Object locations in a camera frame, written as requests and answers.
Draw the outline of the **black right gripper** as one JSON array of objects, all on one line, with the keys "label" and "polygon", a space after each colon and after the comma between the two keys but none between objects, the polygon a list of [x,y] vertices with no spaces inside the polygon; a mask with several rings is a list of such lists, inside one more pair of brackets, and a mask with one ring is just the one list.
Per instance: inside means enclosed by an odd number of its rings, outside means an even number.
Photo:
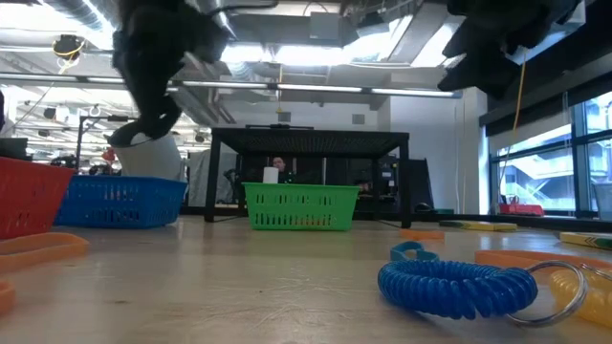
[{"label": "black right gripper", "polygon": [[[454,33],[444,56],[457,56],[487,46],[532,48],[551,27],[566,23],[582,0],[448,0],[452,15],[465,20]],[[502,98],[518,77],[520,67],[500,51],[467,54],[438,83],[443,92],[475,87]]]}]

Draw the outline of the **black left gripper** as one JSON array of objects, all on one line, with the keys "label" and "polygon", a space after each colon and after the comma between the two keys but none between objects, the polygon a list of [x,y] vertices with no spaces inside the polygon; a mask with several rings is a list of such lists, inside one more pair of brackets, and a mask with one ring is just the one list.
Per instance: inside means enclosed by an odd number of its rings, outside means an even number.
[{"label": "black left gripper", "polygon": [[195,9],[132,9],[114,33],[114,65],[138,103],[162,100],[152,115],[141,115],[137,132],[157,140],[182,114],[167,82],[183,68],[185,54],[205,63],[220,60],[229,33],[212,16]]}]

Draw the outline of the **orange rubber band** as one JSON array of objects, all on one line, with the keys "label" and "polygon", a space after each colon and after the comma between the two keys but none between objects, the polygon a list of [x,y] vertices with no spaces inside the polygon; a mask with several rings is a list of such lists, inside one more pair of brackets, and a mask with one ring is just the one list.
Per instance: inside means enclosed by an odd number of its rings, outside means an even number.
[{"label": "orange rubber band", "polygon": [[558,260],[575,266],[586,264],[596,269],[612,270],[612,263],[572,255],[526,250],[478,250],[474,252],[476,263],[501,268],[525,269],[537,263],[551,260]]},{"label": "orange rubber band", "polygon": [[400,235],[408,241],[444,240],[445,233],[437,230],[400,229]]},{"label": "orange rubber band", "polygon": [[85,255],[90,243],[74,234],[48,232],[0,242],[0,274]]}]

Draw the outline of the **blue rubber band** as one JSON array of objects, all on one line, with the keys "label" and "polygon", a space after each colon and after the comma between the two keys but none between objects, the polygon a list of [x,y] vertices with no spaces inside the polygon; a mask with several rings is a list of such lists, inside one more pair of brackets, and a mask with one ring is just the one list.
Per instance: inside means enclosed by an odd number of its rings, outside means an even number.
[{"label": "blue rubber band", "polygon": [[425,250],[419,242],[407,241],[390,249],[391,261],[438,261],[439,255]]}]

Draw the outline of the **blue coil wrist keychain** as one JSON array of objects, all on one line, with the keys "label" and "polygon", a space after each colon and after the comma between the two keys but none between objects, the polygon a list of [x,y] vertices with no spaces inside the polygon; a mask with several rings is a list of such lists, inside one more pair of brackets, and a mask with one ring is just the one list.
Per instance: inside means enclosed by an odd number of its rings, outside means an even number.
[{"label": "blue coil wrist keychain", "polygon": [[[533,273],[546,268],[571,270],[578,290],[562,310],[538,319],[515,314],[530,307],[538,296]],[[498,268],[455,261],[394,261],[378,273],[382,296],[403,310],[422,312],[454,320],[477,316],[504,316],[514,324],[541,328],[555,325],[576,313],[587,298],[588,282],[576,266],[559,260],[523,268]]]}]

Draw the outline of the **yellow coil wrist keychain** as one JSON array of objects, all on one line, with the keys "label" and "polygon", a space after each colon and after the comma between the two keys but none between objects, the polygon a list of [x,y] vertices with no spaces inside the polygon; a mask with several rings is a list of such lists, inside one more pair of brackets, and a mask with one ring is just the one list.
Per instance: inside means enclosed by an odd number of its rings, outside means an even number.
[{"label": "yellow coil wrist keychain", "polygon": [[[583,270],[589,289],[576,315],[612,329],[612,269],[601,269],[601,272],[605,277],[592,270]],[[568,269],[559,269],[550,274],[549,288],[555,299],[555,308],[560,311],[578,291],[578,278]]]}]

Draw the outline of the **black metal stand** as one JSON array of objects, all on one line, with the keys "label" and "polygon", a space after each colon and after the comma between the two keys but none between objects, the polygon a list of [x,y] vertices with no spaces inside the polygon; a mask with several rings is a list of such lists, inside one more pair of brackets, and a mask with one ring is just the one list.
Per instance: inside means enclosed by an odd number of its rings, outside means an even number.
[{"label": "black metal stand", "polygon": [[79,118],[79,125],[77,128],[77,141],[76,141],[76,170],[80,169],[81,163],[81,150],[83,144],[83,136],[86,132],[90,130],[95,124],[99,123],[101,120],[106,120],[109,122],[128,122],[133,120],[129,116],[124,115],[110,115],[110,116],[81,116]]}]

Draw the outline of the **grey covered cabinet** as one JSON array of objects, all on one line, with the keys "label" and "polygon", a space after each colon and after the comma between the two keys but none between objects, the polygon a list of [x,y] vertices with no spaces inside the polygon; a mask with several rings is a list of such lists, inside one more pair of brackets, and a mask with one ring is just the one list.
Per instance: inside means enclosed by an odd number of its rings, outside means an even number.
[{"label": "grey covered cabinet", "polygon": [[[236,167],[236,159],[237,155],[234,152],[221,151],[216,191],[216,203],[218,204],[229,204],[232,201],[231,182],[224,176],[224,173]],[[187,201],[189,206],[204,207],[206,205],[209,163],[209,150],[190,155]]]}]

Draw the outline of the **blue plastic basket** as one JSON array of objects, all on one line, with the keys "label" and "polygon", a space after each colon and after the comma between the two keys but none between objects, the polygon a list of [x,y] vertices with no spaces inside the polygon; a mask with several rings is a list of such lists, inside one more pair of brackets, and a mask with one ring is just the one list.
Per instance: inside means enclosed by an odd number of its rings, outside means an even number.
[{"label": "blue plastic basket", "polygon": [[151,177],[74,176],[56,226],[142,229],[174,223],[187,183]]}]

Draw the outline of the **person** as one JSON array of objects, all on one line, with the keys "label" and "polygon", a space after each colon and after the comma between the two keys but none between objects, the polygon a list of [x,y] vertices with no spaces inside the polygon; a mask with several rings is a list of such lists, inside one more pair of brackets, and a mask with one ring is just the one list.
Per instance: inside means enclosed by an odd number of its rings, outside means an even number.
[{"label": "person", "polygon": [[274,157],[272,167],[278,170],[279,183],[293,183],[295,174],[281,157]]}]

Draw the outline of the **black framed window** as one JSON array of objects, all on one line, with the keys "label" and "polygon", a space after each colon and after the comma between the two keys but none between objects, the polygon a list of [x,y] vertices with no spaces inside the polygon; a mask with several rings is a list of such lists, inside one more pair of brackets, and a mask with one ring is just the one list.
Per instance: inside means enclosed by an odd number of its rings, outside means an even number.
[{"label": "black framed window", "polygon": [[612,91],[489,137],[491,196],[612,222]]}]

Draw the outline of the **black upright panel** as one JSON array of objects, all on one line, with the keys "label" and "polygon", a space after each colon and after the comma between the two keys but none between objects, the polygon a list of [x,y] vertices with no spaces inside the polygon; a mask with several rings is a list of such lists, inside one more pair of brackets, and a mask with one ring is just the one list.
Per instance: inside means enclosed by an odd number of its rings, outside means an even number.
[{"label": "black upright panel", "polygon": [[416,204],[434,206],[427,160],[415,160],[413,166],[414,200]]}]

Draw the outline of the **black monitor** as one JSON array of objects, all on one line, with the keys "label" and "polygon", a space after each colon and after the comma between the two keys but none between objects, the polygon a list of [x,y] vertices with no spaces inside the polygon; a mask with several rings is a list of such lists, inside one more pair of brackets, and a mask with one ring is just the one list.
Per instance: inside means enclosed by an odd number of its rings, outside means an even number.
[{"label": "black monitor", "polygon": [[27,153],[28,140],[25,138],[0,138],[0,158],[30,161]]}]

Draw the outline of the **red plastic basket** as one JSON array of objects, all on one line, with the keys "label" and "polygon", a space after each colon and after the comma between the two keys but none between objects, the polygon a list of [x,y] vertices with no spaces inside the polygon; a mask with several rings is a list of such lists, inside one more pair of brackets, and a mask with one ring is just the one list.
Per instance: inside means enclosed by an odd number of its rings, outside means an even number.
[{"label": "red plastic basket", "polygon": [[46,233],[74,171],[0,158],[0,240]]}]

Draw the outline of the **red tray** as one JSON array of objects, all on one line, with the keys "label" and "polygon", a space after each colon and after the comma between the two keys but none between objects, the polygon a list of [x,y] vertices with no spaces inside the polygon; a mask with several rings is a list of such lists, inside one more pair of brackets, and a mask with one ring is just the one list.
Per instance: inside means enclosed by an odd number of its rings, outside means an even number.
[{"label": "red tray", "polygon": [[499,213],[515,216],[543,217],[544,209],[539,204],[500,204]]}]

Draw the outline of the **black equipment cabinet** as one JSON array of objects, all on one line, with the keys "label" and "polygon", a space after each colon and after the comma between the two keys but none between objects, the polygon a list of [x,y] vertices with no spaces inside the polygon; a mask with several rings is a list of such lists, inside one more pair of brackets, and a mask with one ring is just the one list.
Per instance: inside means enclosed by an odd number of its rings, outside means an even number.
[{"label": "black equipment cabinet", "polygon": [[398,159],[387,155],[377,160],[378,181],[375,183],[373,160],[329,158],[325,162],[325,183],[330,185],[357,186],[357,212],[374,211],[374,189],[378,186],[378,210],[381,213],[398,211]]}]

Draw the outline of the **long ceiling light strip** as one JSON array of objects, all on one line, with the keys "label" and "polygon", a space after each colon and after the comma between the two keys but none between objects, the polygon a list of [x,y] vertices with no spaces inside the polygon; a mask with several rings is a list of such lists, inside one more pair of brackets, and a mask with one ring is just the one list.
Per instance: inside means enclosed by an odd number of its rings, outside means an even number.
[{"label": "long ceiling light strip", "polygon": [[[120,77],[87,76],[87,75],[54,75],[54,74],[20,74],[0,72],[0,83],[10,85],[45,86],[52,83],[58,87],[76,87],[85,85],[87,88],[119,89],[125,86]],[[198,87],[229,90],[257,91],[305,91],[335,94],[359,94],[390,97],[434,97],[459,98],[462,92],[443,92],[425,89],[401,88],[369,88],[332,85],[291,84],[277,82],[237,82],[237,81],[200,81],[200,80],[170,80],[167,87],[171,92],[179,88]]]}]

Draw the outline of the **grey ceiling box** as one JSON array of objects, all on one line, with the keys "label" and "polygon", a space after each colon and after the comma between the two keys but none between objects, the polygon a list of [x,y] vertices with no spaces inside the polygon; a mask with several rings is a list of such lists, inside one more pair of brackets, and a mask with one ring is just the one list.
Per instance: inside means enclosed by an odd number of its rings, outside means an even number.
[{"label": "grey ceiling box", "polygon": [[337,13],[310,12],[310,38],[317,40],[338,40],[340,19]]}]

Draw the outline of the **green plastic basket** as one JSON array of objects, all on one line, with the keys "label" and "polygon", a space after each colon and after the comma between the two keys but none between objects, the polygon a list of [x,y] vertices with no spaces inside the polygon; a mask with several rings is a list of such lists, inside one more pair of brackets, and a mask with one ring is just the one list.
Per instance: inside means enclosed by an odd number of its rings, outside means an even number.
[{"label": "green plastic basket", "polygon": [[243,183],[255,230],[347,231],[360,188],[350,185]]}]

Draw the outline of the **large rectangular ceiling duct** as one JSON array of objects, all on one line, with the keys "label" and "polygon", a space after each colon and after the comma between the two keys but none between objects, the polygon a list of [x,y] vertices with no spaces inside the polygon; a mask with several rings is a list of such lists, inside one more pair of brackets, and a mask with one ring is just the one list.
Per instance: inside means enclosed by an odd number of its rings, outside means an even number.
[{"label": "large rectangular ceiling duct", "polygon": [[448,16],[424,16],[415,18],[415,33],[418,52],[411,62],[412,67],[436,67],[446,59],[443,49],[454,32]]}]

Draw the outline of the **ribbed silver ceiling duct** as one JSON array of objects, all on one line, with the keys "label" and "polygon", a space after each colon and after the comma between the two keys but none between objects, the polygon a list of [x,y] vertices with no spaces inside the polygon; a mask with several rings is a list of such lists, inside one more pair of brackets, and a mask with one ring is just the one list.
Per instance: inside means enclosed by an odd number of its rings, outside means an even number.
[{"label": "ribbed silver ceiling duct", "polygon": [[44,6],[76,20],[79,24],[95,32],[112,32],[113,24],[91,2],[91,0],[39,0]]}]

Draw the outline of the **black metal table frame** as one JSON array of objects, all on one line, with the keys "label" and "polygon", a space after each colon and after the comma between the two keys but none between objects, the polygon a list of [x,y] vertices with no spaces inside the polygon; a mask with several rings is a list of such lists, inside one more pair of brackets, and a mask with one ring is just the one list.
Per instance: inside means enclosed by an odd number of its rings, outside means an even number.
[{"label": "black metal table frame", "polygon": [[338,131],[266,127],[223,128],[211,130],[208,183],[204,220],[215,221],[217,180],[221,146],[225,144],[239,155],[290,156],[294,158],[369,159],[373,181],[380,177],[379,159],[397,149],[399,157],[399,221],[402,228],[412,223],[409,185],[409,134],[374,131]]}]

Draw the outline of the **black aluminium table frame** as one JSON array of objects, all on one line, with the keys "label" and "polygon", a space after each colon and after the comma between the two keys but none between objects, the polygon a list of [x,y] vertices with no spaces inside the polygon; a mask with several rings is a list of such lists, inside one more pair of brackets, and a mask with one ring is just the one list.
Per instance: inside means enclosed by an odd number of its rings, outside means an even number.
[{"label": "black aluminium table frame", "polygon": [[[182,206],[180,215],[205,217],[207,209],[200,206]],[[213,220],[221,217],[248,217],[248,210],[240,210],[235,207],[215,207],[213,209]],[[356,210],[353,215],[356,221],[386,221],[400,222],[401,216],[396,213]],[[440,221],[476,221],[492,223],[513,223],[521,227],[542,228],[556,231],[590,232],[612,234],[612,222],[576,219],[569,217],[533,217],[515,215],[474,215],[474,214],[413,214],[410,215],[412,223],[427,222],[438,223]]]}]

